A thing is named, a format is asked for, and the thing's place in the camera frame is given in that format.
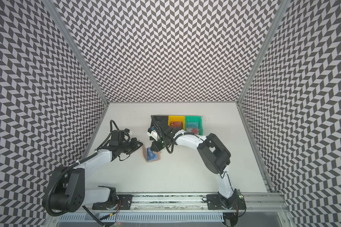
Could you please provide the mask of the tan leather card holder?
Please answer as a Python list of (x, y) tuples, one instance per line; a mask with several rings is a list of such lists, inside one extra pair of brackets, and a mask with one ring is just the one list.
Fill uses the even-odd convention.
[(150, 149), (150, 147), (146, 148), (145, 146), (142, 146), (143, 149), (143, 156), (146, 160), (146, 162), (154, 162), (160, 160), (160, 154), (157, 152), (154, 152)]

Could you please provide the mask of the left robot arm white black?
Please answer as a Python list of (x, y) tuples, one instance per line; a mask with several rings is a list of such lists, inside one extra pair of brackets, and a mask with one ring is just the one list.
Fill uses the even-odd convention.
[(130, 156), (142, 146), (142, 142), (131, 137), (129, 129), (121, 130), (111, 120), (108, 136), (92, 155), (70, 166), (55, 168), (42, 201), (47, 214), (61, 216), (91, 204), (100, 204), (105, 209), (117, 209), (120, 199), (114, 187), (98, 186), (87, 189), (85, 181), (100, 167), (115, 161), (121, 154)]

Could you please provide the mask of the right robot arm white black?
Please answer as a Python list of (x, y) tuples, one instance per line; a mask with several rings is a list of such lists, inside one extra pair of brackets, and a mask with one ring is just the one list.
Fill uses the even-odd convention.
[(153, 138), (151, 151), (158, 153), (165, 149), (172, 154), (176, 145), (196, 150), (206, 168), (217, 175), (217, 198), (221, 208), (236, 209), (237, 215), (239, 210), (246, 211), (245, 198), (240, 190), (232, 185), (229, 176), (231, 153), (215, 134), (201, 136), (179, 127), (172, 128), (166, 121), (156, 120), (154, 115), (151, 119), (151, 126), (147, 131), (147, 135)]

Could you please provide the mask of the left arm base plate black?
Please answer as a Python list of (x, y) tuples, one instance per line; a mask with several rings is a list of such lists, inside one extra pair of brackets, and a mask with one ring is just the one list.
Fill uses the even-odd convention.
[(106, 202), (94, 203), (92, 209), (96, 211), (130, 210), (132, 199), (131, 194), (110, 196)]

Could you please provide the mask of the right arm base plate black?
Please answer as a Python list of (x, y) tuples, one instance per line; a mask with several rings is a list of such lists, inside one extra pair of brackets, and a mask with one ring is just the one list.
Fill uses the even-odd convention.
[(242, 195), (233, 194), (225, 198), (220, 194), (207, 194), (206, 203), (209, 210), (246, 210), (246, 202)]

